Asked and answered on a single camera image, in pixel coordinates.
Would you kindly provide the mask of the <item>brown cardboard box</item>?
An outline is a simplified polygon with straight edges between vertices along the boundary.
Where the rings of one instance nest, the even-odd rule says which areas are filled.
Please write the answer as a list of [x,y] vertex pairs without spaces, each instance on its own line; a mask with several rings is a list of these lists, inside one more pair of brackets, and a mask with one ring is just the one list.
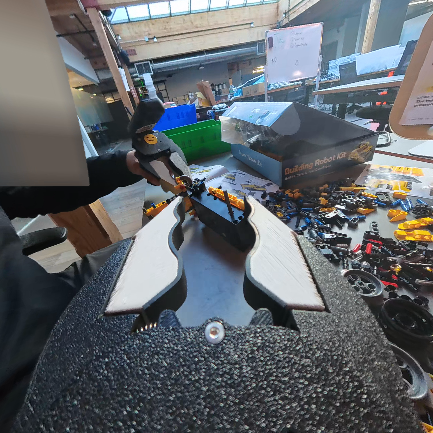
[[213,90],[208,81],[200,80],[197,83],[197,88],[198,92],[196,93],[196,96],[199,100],[199,106],[205,107],[217,105]]

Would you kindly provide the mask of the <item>person's left forearm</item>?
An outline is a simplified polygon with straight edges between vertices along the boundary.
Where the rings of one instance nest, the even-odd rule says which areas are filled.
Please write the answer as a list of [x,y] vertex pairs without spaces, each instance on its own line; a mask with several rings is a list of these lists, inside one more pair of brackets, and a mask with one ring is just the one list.
[[127,151],[105,153],[86,160],[89,186],[1,187],[1,224],[14,218],[34,218],[75,210],[143,178],[131,173]]

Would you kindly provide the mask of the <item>blue plastic bin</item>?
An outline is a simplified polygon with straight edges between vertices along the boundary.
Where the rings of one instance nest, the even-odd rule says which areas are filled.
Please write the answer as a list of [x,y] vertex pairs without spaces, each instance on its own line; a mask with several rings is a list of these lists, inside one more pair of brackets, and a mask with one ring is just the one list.
[[153,128],[155,131],[166,131],[197,123],[195,105],[185,104],[165,109],[163,116]]

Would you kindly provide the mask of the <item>clear plastic bag of parts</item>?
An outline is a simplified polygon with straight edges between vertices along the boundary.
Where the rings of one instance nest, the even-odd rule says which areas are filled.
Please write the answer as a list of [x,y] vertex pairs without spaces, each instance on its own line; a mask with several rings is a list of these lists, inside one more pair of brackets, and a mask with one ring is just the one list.
[[219,120],[221,138],[226,143],[243,145],[261,153],[281,154],[284,149],[284,136],[271,127],[228,116],[220,116]]

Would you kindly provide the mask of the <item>green plastic bin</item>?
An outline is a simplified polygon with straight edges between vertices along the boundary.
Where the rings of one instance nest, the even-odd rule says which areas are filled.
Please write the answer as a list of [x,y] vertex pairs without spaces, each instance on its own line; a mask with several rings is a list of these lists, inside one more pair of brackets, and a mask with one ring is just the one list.
[[231,145],[221,139],[221,122],[207,120],[164,131],[182,150],[187,163],[230,152]]

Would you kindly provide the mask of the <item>black laptop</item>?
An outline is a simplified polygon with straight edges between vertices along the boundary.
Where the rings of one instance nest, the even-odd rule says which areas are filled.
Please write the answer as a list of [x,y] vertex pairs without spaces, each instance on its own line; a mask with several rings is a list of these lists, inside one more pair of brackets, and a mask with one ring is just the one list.
[[394,76],[405,75],[417,43],[418,40],[409,40],[407,42],[398,66],[394,71]]

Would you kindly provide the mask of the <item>person's left hand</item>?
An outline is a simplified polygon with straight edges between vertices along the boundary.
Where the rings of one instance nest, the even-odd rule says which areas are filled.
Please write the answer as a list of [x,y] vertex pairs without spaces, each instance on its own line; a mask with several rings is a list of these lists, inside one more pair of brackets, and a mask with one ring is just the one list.
[[126,164],[128,170],[134,175],[146,179],[149,184],[152,184],[154,186],[160,186],[160,180],[141,167],[137,157],[135,156],[135,151],[132,150],[127,153]]

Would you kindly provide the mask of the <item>yellow black sticker sheet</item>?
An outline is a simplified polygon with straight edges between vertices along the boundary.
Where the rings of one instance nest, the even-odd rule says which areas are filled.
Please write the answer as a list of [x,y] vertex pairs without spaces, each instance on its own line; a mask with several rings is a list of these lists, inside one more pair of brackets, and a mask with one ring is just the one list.
[[433,197],[433,170],[427,168],[367,165],[355,184],[373,191],[399,192],[418,198]]

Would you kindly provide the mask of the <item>whiteboard on stand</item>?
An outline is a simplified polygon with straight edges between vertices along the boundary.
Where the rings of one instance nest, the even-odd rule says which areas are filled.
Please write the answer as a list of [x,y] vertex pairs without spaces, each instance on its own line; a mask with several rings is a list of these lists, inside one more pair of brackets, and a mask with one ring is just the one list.
[[265,102],[268,84],[303,81],[320,76],[323,22],[265,32]]

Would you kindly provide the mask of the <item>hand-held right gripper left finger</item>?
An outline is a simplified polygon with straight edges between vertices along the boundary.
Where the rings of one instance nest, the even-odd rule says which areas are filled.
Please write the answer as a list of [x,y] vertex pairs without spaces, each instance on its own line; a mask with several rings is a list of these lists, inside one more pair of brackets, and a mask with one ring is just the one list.
[[179,249],[184,241],[185,208],[176,197],[132,238],[115,278],[105,315],[144,312],[158,317],[177,311],[187,297],[187,282]]

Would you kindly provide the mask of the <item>yellow grey brick vehicle model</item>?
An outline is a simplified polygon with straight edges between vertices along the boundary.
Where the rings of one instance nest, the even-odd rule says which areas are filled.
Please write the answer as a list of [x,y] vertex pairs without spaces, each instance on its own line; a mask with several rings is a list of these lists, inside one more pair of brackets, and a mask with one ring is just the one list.
[[239,251],[250,249],[255,240],[252,227],[247,221],[249,205],[229,194],[235,220],[232,221],[224,201],[223,191],[207,190],[199,179],[192,181],[185,176],[175,179],[177,192],[164,202],[151,206],[143,215],[148,219],[136,237],[143,237],[158,252],[170,252],[177,256],[184,241],[182,223],[187,211],[192,211],[201,223],[221,236]]

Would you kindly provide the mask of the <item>wooden post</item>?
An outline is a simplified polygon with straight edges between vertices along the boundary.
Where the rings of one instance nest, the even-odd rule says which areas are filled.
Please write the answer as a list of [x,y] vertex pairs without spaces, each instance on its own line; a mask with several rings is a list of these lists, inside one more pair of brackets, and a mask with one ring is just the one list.
[[48,216],[58,227],[68,230],[68,241],[81,258],[123,240],[100,200]]

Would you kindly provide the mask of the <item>printed instruction sheet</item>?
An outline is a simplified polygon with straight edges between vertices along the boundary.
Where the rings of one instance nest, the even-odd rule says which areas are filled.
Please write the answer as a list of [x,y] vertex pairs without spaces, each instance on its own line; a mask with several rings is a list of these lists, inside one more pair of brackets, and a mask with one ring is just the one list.
[[433,44],[415,80],[400,125],[432,125],[433,123]]

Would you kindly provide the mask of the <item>blue cardboard kit box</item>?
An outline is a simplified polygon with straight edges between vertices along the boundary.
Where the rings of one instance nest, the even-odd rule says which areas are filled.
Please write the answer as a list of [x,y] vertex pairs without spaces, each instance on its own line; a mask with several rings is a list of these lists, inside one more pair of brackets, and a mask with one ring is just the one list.
[[232,155],[281,187],[372,160],[378,133],[298,102],[234,102],[221,116],[271,127],[281,154],[230,144]]

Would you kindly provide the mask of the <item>long wooden table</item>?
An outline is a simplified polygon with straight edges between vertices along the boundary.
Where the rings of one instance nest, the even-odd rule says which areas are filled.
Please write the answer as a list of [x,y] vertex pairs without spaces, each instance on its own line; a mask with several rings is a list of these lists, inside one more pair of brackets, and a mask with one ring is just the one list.
[[404,74],[395,75],[391,77],[362,80],[362,81],[353,82],[349,84],[334,86],[327,89],[315,90],[312,92],[312,95],[353,93],[361,90],[394,88],[394,87],[401,86],[403,80],[404,80]]

